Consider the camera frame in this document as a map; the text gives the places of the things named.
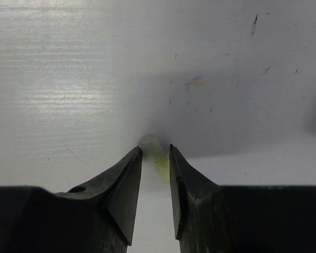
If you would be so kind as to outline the pale yellow small cap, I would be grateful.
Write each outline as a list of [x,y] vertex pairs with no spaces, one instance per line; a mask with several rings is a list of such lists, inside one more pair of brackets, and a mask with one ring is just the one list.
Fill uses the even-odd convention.
[[138,146],[143,156],[150,161],[162,182],[170,183],[170,162],[155,134],[147,134],[139,139]]

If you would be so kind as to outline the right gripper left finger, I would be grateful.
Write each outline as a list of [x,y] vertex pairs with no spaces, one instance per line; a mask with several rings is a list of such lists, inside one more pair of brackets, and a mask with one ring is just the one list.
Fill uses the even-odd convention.
[[134,147],[119,162],[68,192],[75,252],[126,252],[132,244],[142,172],[142,151]]

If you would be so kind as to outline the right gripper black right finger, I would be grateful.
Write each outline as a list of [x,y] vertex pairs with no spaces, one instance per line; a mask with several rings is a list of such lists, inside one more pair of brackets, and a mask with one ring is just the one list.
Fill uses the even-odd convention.
[[220,188],[170,145],[170,188],[175,238],[180,252],[226,252]]

